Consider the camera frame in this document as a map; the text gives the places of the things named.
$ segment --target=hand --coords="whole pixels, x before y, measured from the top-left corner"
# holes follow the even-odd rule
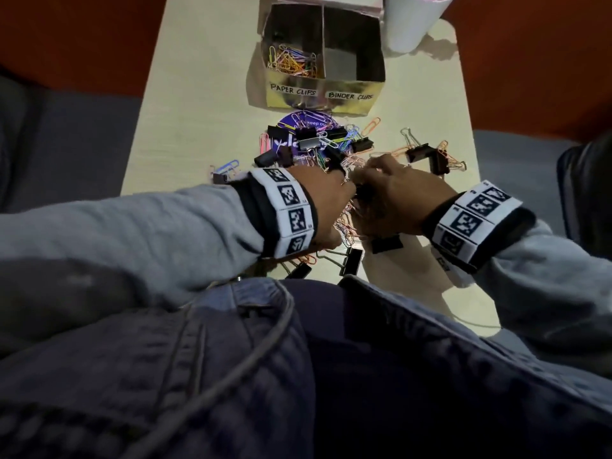
[[[340,171],[323,172],[320,168],[310,166],[293,166],[287,170],[308,191],[319,219],[317,235],[310,243],[311,248],[299,256],[340,246],[340,232],[333,228],[333,223],[355,196],[355,184],[345,182],[344,174]]]
[[[370,184],[376,191],[374,200],[363,206],[363,217],[353,216],[358,230],[365,235],[421,235],[427,216],[456,195],[439,177],[403,166],[391,155],[370,159],[351,178],[356,184]]]

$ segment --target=gray sleeve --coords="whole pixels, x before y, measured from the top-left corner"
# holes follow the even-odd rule
[[[541,359],[612,374],[612,262],[538,222],[475,278]]]
[[[183,305],[262,248],[228,186],[0,215],[0,353],[126,308]]]

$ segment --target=marker wristband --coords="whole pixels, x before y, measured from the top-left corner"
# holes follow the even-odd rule
[[[436,208],[423,233],[451,264],[474,273],[536,223],[522,204],[485,180]]]
[[[308,191],[286,169],[254,169],[230,185],[264,238],[262,258],[280,259],[310,246],[317,233],[317,210]]]

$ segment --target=white cup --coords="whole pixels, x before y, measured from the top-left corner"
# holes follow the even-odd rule
[[[410,53],[453,0],[386,0],[387,47]]]

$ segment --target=person's right hand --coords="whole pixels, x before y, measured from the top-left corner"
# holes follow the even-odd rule
[[[403,166],[391,155],[371,158],[351,178],[355,184],[373,186],[376,192],[374,200],[360,211],[363,217],[356,220],[360,233],[369,236],[421,235],[427,216],[456,195],[440,177]]]

